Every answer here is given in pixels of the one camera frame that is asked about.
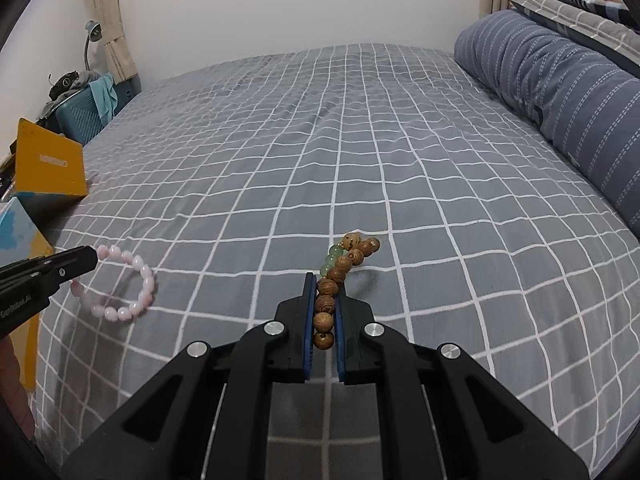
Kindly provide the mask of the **left hand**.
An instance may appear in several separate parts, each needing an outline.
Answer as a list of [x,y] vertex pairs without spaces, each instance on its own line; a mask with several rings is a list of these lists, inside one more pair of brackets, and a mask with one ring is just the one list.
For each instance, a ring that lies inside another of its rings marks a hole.
[[32,416],[27,392],[20,382],[20,377],[20,363],[15,356],[11,338],[6,336],[1,339],[0,344],[1,395],[26,438],[32,440],[35,433],[35,419]]

